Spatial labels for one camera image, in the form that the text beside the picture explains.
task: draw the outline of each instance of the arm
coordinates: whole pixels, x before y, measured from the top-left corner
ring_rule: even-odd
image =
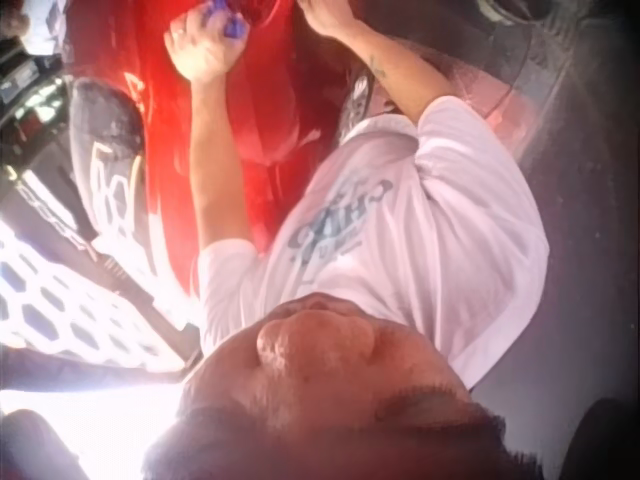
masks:
[[[340,41],[369,65],[391,99],[414,124],[434,100],[454,94],[452,85],[433,66],[356,20],[348,0],[298,2],[314,30]]]
[[[242,54],[240,40],[224,37],[230,18],[207,5],[177,18],[165,43],[177,70],[191,82],[189,177],[200,249],[226,239],[251,240],[242,168],[226,103],[226,74]]]

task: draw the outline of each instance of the man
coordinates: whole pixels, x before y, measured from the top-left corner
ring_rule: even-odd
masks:
[[[59,53],[68,0],[3,0],[0,39],[20,37],[30,55]]]
[[[193,96],[207,359],[146,478],[536,478],[468,393],[540,301],[549,249],[526,182],[449,82],[348,0],[299,4],[405,116],[358,126],[261,257],[225,104],[246,37],[206,6],[171,24]]]

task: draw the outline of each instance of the forearm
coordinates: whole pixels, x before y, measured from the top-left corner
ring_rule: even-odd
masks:
[[[230,238],[251,241],[242,167],[224,77],[192,86],[190,181],[201,249]]]
[[[437,98],[453,95],[451,83],[400,43],[362,22],[338,38],[371,68],[398,108],[415,124]]]

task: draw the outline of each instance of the gray floor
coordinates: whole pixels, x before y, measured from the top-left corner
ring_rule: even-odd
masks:
[[[474,391],[509,447],[558,478],[600,398],[637,408],[638,55],[619,18],[583,22],[524,165],[552,254],[531,326]]]

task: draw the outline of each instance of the blue object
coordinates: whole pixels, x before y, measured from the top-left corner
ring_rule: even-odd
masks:
[[[205,23],[211,16],[219,10],[228,10],[227,0],[211,0],[209,9],[205,15]],[[224,27],[224,36],[227,38],[240,39],[247,34],[247,25],[240,15],[233,15]]]

